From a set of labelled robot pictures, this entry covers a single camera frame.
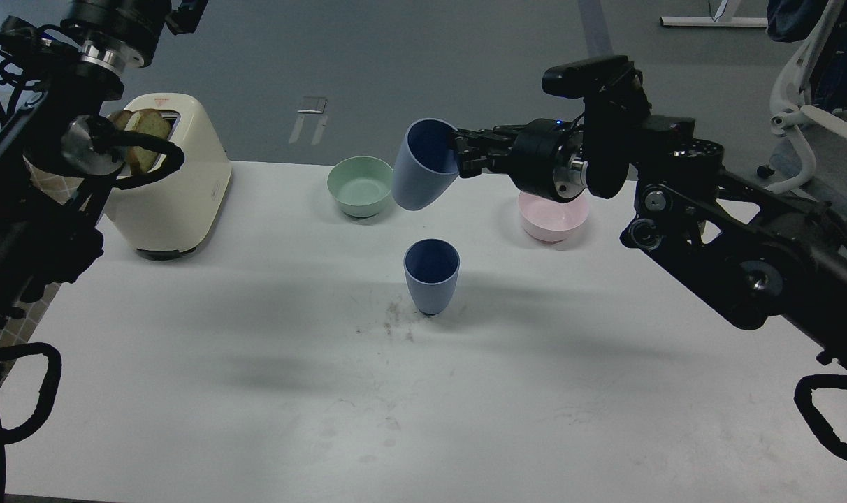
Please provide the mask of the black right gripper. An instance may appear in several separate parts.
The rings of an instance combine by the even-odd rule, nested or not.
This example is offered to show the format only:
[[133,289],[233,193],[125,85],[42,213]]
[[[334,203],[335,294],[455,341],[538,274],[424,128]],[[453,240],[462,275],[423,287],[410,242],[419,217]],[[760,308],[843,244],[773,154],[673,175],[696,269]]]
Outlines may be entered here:
[[458,175],[503,174],[526,194],[570,203],[587,186],[587,163],[580,155],[583,134],[580,125],[558,119],[498,125],[491,131],[458,129],[454,131]]

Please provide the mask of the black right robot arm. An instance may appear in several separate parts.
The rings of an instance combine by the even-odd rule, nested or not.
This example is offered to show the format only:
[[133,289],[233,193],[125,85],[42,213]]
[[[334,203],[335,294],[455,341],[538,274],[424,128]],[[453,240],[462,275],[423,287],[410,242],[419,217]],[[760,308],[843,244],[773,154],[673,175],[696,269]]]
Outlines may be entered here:
[[446,133],[462,178],[509,176],[527,194],[612,198],[637,172],[621,243],[644,252],[740,329],[781,316],[847,371],[847,226],[827,203],[781,196],[723,166],[723,146],[688,118],[587,112],[583,124]]

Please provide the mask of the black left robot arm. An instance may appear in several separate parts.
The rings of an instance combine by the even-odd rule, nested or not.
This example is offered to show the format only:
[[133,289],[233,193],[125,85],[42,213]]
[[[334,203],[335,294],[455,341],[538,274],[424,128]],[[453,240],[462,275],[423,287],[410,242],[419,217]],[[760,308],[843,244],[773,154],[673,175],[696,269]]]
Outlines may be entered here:
[[0,102],[0,388],[11,364],[43,356],[33,413],[7,429],[0,414],[0,502],[6,449],[46,423],[61,379],[61,356],[43,342],[3,342],[52,284],[73,283],[102,255],[97,229],[113,189],[174,174],[186,159],[169,140],[125,131],[101,114],[120,99],[127,67],[152,63],[164,29],[196,31],[207,3],[72,1],[59,25],[10,17],[0,26],[0,76],[13,87]]

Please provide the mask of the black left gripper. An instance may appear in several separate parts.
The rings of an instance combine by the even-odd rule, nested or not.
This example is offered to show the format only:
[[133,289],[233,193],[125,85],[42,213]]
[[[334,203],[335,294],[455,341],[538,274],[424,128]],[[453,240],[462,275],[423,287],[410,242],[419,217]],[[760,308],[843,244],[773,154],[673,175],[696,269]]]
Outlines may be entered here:
[[146,68],[164,29],[194,33],[207,1],[71,1],[60,22],[80,46],[81,60],[106,69]]

